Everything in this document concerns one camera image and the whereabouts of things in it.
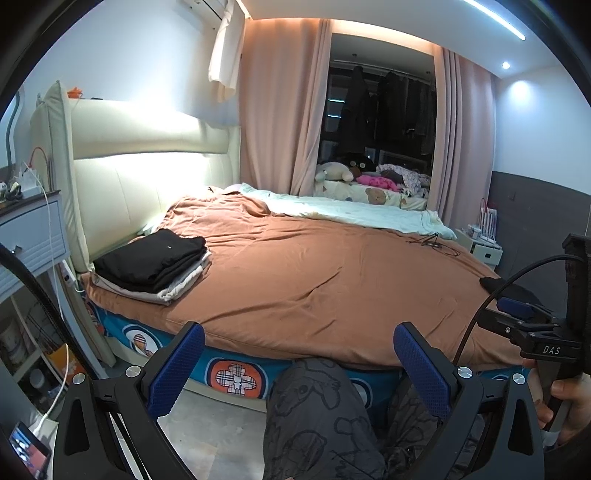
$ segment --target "phone screen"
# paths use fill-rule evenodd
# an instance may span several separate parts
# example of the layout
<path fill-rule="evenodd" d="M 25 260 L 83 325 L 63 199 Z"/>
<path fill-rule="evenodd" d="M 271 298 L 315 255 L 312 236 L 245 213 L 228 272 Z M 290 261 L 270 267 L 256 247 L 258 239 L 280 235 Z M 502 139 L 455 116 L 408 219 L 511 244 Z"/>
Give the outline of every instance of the phone screen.
<path fill-rule="evenodd" d="M 31 433 L 23 422 L 20 422 L 12 431 L 10 444 L 31 475 L 34 478 L 41 478 L 49 459 L 49 449 Z"/>

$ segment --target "headboard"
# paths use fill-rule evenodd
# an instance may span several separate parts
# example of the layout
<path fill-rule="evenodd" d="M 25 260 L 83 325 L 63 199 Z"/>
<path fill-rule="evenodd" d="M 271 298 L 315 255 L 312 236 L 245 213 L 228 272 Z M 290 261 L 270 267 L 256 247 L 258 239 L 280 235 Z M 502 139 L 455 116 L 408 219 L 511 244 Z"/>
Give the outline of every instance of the headboard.
<path fill-rule="evenodd" d="M 72 263 L 133 238 L 180 196 L 238 182 L 240 127 L 136 103 L 69 99 L 60 82 L 31 117 L 33 166 L 61 190 Z"/>

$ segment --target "brown bed sheet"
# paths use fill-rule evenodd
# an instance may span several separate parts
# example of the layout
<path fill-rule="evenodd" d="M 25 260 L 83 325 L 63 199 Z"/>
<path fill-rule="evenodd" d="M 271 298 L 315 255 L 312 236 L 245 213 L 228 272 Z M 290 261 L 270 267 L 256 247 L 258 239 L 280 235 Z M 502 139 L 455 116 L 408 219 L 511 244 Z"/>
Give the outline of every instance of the brown bed sheet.
<path fill-rule="evenodd" d="M 462 254 L 453 258 L 407 242 L 416 235 L 272 215 L 265 203 L 240 194 L 186 197 L 161 227 L 206 238 L 213 255 L 202 280 L 165 307 L 103 290 L 86 274 L 90 299 L 170 333 L 199 322 L 207 345 L 263 358 L 398 367 L 392 333 L 404 321 L 452 358 L 487 296 L 478 279 L 491 276 L 455 243 Z M 475 327 L 462 364 L 519 364 L 518 352 Z"/>

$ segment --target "hand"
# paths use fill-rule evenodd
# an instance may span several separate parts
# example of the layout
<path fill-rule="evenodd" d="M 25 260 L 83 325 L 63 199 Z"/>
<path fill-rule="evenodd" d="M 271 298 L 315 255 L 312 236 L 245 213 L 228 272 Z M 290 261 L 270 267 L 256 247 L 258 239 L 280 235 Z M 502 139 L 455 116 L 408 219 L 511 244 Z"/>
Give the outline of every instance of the hand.
<path fill-rule="evenodd" d="M 552 420 L 554 413 L 542 401 L 542 386 L 538 371 L 535 369 L 535 361 L 524 359 L 523 366 L 533 369 L 527 378 L 527 383 L 534 399 L 538 424 L 543 429 Z M 591 378 L 587 374 L 583 374 L 581 378 L 555 380 L 552 383 L 550 392 L 553 397 L 559 400 L 571 400 L 573 402 L 569 416 L 566 418 L 558 436 L 558 444 L 562 445 L 591 423 Z"/>

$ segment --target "gray pants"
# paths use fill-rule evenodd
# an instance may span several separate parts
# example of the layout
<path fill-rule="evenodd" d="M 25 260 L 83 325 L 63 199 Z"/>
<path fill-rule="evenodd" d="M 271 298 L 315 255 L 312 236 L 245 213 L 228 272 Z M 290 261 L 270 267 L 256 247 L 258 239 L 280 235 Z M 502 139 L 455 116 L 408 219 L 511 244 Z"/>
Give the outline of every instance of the gray pants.
<path fill-rule="evenodd" d="M 448 479 L 463 476 L 483 420 L 475 423 Z M 263 480 L 395 480 L 410 468 L 437 428 L 410 382 L 397 388 L 388 430 L 378 441 L 357 390 L 341 367 L 320 358 L 297 361 L 267 398 Z"/>

